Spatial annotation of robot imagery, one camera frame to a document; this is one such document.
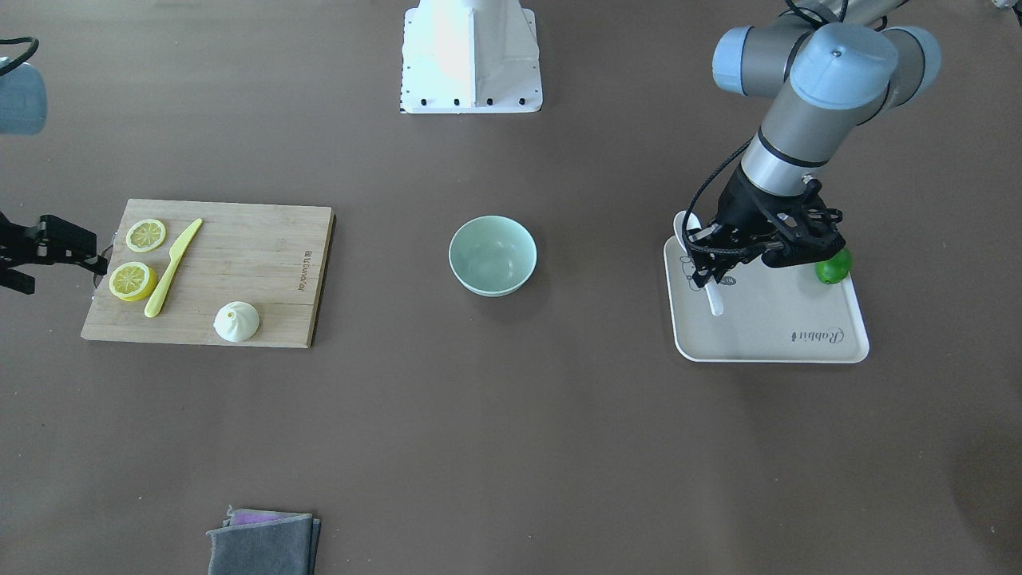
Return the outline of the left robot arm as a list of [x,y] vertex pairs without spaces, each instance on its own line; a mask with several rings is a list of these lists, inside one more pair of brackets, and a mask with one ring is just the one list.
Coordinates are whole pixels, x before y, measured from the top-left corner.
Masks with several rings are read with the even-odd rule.
[[826,261],[846,240],[841,212],[821,199],[822,169],[853,128],[923,94],[941,70],[928,30],[879,29],[897,1],[792,2],[762,28],[728,30],[715,48],[723,90],[771,98],[704,226],[680,226],[697,288],[734,267]]

